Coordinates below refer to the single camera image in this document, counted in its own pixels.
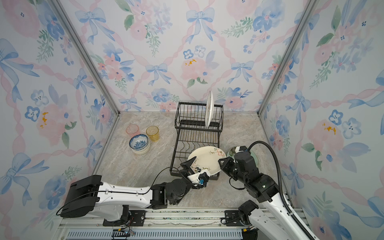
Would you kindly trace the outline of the green plate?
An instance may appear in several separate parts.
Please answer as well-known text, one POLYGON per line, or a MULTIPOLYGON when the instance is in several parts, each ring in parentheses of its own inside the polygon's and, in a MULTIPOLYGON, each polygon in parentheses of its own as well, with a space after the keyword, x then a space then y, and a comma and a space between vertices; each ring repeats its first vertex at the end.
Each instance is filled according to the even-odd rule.
MULTIPOLYGON (((234 159, 234 155, 236 154, 235 153, 235 147, 232 147, 228 150, 227 152, 227 157, 231 157, 234 159)), ((254 158, 254 161, 255 161, 255 164, 256 166, 258 167, 259 166, 259 160, 258 160, 258 157, 256 156, 256 154, 253 152, 253 151, 249 151, 251 156, 254 158)))

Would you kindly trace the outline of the white floral plate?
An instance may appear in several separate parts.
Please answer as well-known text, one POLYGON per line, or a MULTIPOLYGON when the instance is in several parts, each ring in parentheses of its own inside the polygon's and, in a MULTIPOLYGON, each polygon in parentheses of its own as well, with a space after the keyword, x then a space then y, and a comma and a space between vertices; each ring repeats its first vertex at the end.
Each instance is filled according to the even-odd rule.
POLYGON ((205 127, 208 128, 211 124, 214 112, 214 96, 211 91, 208 93, 207 104, 206 104, 206 113, 205 113, 205 127))

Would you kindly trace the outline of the cream plate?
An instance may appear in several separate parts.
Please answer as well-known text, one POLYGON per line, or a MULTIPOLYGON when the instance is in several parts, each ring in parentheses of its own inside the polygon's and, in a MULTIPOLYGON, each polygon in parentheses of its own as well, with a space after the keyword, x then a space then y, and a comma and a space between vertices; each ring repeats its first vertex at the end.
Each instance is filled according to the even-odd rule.
POLYGON ((201 147, 194 150, 188 157, 188 161, 194 160, 190 168, 194 173, 208 170, 210 175, 215 175, 221 171, 219 160, 227 156, 223 150, 213 146, 201 147))

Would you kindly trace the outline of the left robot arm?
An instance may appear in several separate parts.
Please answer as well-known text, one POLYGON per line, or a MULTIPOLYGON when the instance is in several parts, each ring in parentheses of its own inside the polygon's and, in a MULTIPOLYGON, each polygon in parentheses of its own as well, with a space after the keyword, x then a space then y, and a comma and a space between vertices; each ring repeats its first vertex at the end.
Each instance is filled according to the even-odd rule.
POLYGON ((109 222, 125 218, 129 207, 165 209, 178 205, 191 189, 207 186, 211 177, 208 170, 197 168, 192 160, 182 163, 180 178, 149 187, 123 187, 102 182, 100 175, 92 175, 71 184, 64 205, 57 211, 62 218, 80 218, 88 214, 109 222))

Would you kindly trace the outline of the yellow glass cup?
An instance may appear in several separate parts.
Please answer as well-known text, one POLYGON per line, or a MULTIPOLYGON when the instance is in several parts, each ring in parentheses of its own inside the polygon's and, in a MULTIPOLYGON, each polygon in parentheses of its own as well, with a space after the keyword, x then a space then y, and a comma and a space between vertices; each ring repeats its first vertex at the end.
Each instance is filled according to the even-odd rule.
POLYGON ((152 142, 157 142, 160 139, 160 132, 157 126, 150 126, 146 129, 146 134, 152 142))

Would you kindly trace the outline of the white blue floral bowl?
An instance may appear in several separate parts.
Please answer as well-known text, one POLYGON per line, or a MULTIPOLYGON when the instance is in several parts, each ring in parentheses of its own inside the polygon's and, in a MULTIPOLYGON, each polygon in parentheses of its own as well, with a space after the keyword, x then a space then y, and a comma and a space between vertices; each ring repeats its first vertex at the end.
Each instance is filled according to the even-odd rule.
POLYGON ((134 151, 140 151, 147 147, 149 138, 147 135, 139 134, 132 137, 129 141, 129 146, 134 151))

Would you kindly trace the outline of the black wire dish rack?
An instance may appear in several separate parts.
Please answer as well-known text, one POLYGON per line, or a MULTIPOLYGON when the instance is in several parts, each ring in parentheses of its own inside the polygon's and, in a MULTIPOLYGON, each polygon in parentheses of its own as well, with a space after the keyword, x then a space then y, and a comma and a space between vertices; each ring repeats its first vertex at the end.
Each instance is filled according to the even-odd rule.
POLYGON ((177 137, 171 160, 170 174, 179 177, 181 163, 188 160, 189 155, 201 147, 220 147, 220 136, 223 131, 224 107, 215 104, 211 123, 206 127, 206 104, 179 102, 175 116, 177 137))

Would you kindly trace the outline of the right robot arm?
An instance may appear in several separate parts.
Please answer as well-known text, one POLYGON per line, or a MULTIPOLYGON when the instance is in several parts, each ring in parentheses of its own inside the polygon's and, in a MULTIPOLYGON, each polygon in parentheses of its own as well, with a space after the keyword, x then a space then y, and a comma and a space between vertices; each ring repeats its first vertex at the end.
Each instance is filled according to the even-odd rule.
POLYGON ((288 204, 282 188, 272 177, 259 172, 248 151, 234 158, 218 160, 221 170, 244 184, 255 201, 248 200, 239 208, 240 222, 255 227, 271 240, 317 240, 318 237, 288 204))

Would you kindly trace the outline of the pink glass cup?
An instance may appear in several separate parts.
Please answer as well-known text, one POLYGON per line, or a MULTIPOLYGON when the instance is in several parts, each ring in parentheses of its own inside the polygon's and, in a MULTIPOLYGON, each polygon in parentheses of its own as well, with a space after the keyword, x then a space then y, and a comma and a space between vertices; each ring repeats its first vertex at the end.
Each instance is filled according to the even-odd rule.
POLYGON ((132 124, 127 126, 126 133, 132 138, 136 135, 139 135, 141 132, 138 125, 132 124))

